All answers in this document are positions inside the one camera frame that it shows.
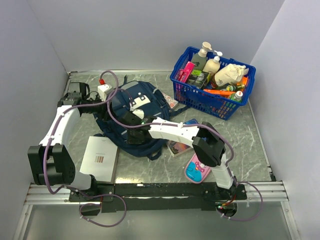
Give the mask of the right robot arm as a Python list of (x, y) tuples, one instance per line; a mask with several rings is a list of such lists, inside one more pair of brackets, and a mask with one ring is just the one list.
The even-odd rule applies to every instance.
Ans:
[(198, 160), (210, 167), (219, 195), (223, 199), (230, 199), (236, 193), (237, 184), (235, 175), (228, 166), (231, 159), (227, 159), (226, 146), (230, 149), (231, 158), (234, 157), (234, 150), (210, 123), (184, 124), (156, 116), (139, 118), (132, 112), (127, 112), (119, 124), (127, 129), (128, 141), (134, 144), (158, 139), (193, 148)]

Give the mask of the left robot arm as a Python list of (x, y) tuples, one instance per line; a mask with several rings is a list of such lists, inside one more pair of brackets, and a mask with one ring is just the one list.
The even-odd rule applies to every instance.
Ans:
[(53, 186), (81, 192), (87, 201), (93, 201), (99, 195), (95, 177), (76, 170), (66, 147), (82, 114), (106, 113), (106, 100), (112, 87), (108, 84), (99, 85), (95, 98), (90, 97), (89, 91), (87, 83), (72, 82), (70, 91), (57, 103), (56, 116), (46, 136), (27, 151), (35, 184), (46, 186), (52, 195), (58, 193), (52, 189)]

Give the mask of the navy blue student backpack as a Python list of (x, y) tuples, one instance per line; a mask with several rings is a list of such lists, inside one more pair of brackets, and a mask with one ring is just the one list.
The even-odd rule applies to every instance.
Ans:
[[(141, 125), (143, 119), (130, 110), (133, 107), (143, 111), (144, 117), (154, 116), (168, 121), (189, 108), (185, 106), (172, 110), (162, 92), (145, 81), (130, 81), (121, 85), (109, 108), (113, 117), (122, 125)], [(130, 155), (138, 158), (147, 157), (151, 161), (161, 156), (165, 139), (143, 136), (140, 128), (123, 127), (116, 123), (107, 111), (105, 114), (95, 113), (93, 116), (103, 133), (102, 136), (109, 138)]]

